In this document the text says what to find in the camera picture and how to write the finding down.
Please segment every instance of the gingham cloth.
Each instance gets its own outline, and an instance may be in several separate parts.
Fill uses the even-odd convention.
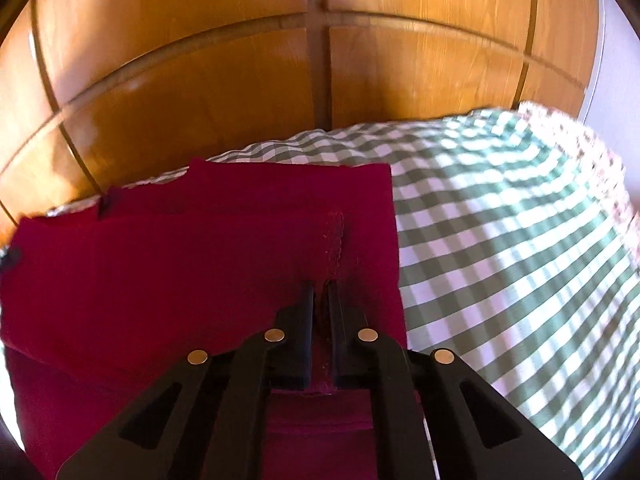
[[[210,160],[390,164],[410,348],[455,350],[587,480],[619,451],[640,416],[638,269],[577,163],[518,115],[313,130]]]

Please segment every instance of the metal pin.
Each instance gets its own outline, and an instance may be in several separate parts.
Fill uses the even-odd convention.
[[[187,356],[187,361],[192,365],[201,365],[204,361],[209,358],[209,354],[207,354],[204,350],[194,350],[189,352]]]
[[[372,328],[363,328],[358,332],[358,339],[360,339],[360,341],[371,343],[372,341],[378,339],[378,332],[376,332]]]
[[[453,355],[453,352],[446,348],[436,350],[436,353],[433,356],[441,365],[450,365],[453,362],[453,359],[456,358],[455,355]]]
[[[270,328],[264,333],[264,338],[271,343],[277,343],[284,339],[284,332],[279,328]]]

